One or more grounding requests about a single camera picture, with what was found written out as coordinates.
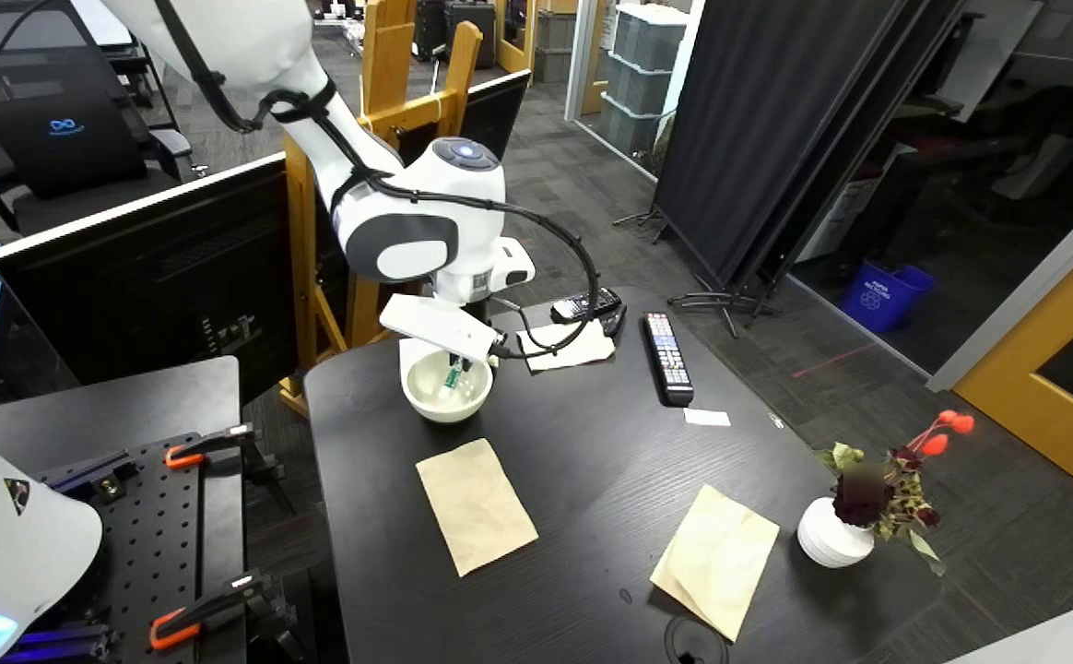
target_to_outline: black table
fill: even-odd
[[[543,375],[506,360],[481,413],[458,428],[404,407],[393,343],[304,375],[352,664],[857,659],[931,594],[926,563],[894,545],[853,572],[813,568],[792,529],[830,468],[677,316],[694,407],[728,413],[728,428],[662,408],[636,327],[662,301],[623,300],[614,360]],[[458,580],[414,466],[475,435],[494,444],[537,543]],[[780,524],[736,646],[648,584],[705,484]]]
[[[0,407],[0,454],[17,468],[57,468],[121,445],[146,445],[181,432],[213,432],[239,419],[239,364],[211,359],[181,368],[105,381]],[[199,594],[242,572],[242,480],[202,480]],[[242,664],[245,628],[199,637],[199,659]]]

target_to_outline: paper napkin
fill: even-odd
[[[416,471],[460,580],[537,537],[486,440],[425,459]]]
[[[735,643],[775,537],[779,524],[701,487],[648,580]]]

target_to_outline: flower vase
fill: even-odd
[[[834,498],[813,498],[796,524],[798,548],[821,568],[848,568],[868,557],[873,531],[843,524]]]

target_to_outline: computer monitor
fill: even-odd
[[[236,353],[245,401],[298,364],[283,154],[2,242],[0,278],[81,385]]]
[[[506,154],[508,133],[519,118],[527,97],[530,69],[515,69],[506,76],[490,76],[467,89],[460,135],[480,139],[499,157]]]

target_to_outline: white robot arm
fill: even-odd
[[[213,113],[253,128],[271,113],[310,154],[347,264],[373,280],[431,278],[458,305],[530,280],[533,264],[501,235],[501,164],[460,135],[436,139],[414,167],[357,125],[315,61],[304,0],[105,0],[153,50],[195,81]],[[233,100],[259,100],[242,118]]]

